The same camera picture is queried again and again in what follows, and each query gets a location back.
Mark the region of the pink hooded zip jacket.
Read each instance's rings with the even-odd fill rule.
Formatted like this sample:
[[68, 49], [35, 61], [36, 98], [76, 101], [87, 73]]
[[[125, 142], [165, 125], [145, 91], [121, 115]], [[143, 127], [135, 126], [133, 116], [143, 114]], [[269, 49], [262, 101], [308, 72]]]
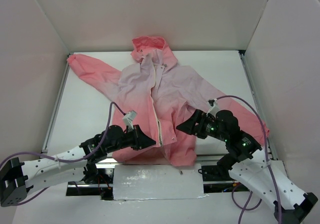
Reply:
[[232, 111], [241, 130], [260, 144], [269, 129], [240, 103], [202, 78], [192, 67], [182, 66], [162, 37], [133, 39], [131, 56], [135, 60], [123, 70], [103, 61], [83, 55], [68, 57], [73, 72], [118, 104], [112, 123], [124, 126], [123, 114], [134, 110], [134, 124], [156, 141], [156, 145], [134, 151], [124, 148], [114, 151], [116, 161], [135, 157], [165, 158], [173, 166], [192, 166], [197, 157], [196, 137], [176, 130], [196, 109], [209, 110], [208, 100], [217, 99], [222, 109]]

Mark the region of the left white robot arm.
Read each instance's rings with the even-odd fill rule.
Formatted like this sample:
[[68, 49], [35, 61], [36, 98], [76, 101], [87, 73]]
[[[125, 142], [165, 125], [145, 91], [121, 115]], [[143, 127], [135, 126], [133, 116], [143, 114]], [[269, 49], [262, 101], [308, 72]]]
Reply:
[[106, 159], [109, 153], [127, 147], [138, 151], [155, 144], [138, 125], [126, 130], [112, 125], [80, 146], [56, 156], [24, 162], [18, 157], [11, 158], [0, 171], [0, 205], [19, 205], [29, 194], [65, 182], [93, 183], [99, 174], [96, 163]]

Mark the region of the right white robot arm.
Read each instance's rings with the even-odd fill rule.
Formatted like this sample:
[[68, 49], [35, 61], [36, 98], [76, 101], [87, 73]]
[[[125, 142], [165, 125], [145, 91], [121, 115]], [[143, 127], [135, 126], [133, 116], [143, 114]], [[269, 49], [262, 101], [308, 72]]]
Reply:
[[220, 110], [212, 116], [197, 109], [177, 130], [200, 139], [210, 136], [224, 141], [228, 153], [217, 165], [202, 167], [202, 174], [240, 182], [274, 210], [276, 220], [302, 223], [317, 203], [312, 192], [300, 189], [266, 160], [262, 146], [241, 130], [231, 111]]

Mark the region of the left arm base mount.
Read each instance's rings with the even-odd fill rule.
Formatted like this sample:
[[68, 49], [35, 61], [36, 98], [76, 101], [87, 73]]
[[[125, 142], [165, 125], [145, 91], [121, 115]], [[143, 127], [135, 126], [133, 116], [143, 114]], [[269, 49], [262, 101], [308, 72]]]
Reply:
[[113, 200], [115, 166], [97, 164], [95, 170], [87, 180], [68, 182], [66, 196], [97, 196], [101, 200]]

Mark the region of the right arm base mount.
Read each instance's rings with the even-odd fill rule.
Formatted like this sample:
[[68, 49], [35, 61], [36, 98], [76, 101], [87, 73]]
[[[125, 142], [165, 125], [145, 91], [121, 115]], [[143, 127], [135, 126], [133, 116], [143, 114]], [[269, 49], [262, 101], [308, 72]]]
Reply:
[[204, 193], [231, 192], [240, 185], [219, 165], [202, 165], [198, 173], [202, 176]]

